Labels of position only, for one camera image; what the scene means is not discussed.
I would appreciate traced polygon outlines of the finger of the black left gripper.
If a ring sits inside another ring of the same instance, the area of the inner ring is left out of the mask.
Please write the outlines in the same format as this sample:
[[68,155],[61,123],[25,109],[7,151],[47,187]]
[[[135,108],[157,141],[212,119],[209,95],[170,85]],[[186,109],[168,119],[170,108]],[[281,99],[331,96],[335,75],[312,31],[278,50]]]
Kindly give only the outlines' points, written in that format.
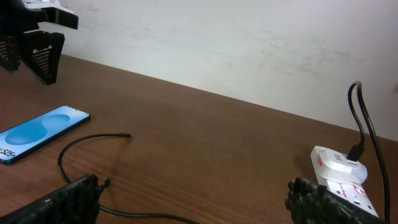
[[16,38],[1,35],[1,67],[9,73],[17,71],[21,64],[15,50],[17,50]]
[[21,59],[45,85],[57,81],[58,63],[64,42],[63,34],[41,30],[24,33],[21,37]]

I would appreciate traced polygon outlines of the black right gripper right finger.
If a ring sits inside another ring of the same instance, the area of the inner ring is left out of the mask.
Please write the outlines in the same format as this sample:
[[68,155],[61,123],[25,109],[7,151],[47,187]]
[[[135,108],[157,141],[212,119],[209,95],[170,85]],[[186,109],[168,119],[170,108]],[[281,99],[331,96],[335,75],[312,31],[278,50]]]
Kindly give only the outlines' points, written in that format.
[[370,214],[308,179],[297,177],[288,183],[285,206],[295,224],[385,224]]

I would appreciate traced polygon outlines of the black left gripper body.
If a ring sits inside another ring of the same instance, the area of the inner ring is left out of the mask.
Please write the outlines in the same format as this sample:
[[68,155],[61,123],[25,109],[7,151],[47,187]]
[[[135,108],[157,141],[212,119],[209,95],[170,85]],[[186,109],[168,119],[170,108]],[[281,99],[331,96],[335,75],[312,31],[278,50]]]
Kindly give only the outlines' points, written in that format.
[[78,29],[75,11],[59,0],[1,0],[1,34],[22,34],[49,22]]

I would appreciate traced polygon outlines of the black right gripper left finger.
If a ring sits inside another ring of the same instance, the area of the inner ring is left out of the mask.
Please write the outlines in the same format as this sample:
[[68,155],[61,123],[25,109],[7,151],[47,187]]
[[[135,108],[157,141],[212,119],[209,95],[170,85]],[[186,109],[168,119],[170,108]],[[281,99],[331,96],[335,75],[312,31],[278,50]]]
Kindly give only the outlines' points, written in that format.
[[88,174],[1,217],[1,224],[95,224],[99,199],[110,185]]

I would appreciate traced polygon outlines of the blue Galaxy smartphone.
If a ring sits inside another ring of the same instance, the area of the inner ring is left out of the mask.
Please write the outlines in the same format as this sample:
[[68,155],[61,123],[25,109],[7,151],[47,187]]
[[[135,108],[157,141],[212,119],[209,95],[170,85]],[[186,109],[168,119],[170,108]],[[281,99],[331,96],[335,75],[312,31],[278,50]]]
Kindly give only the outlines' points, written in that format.
[[1,133],[1,163],[13,164],[91,119],[87,112],[61,106]]

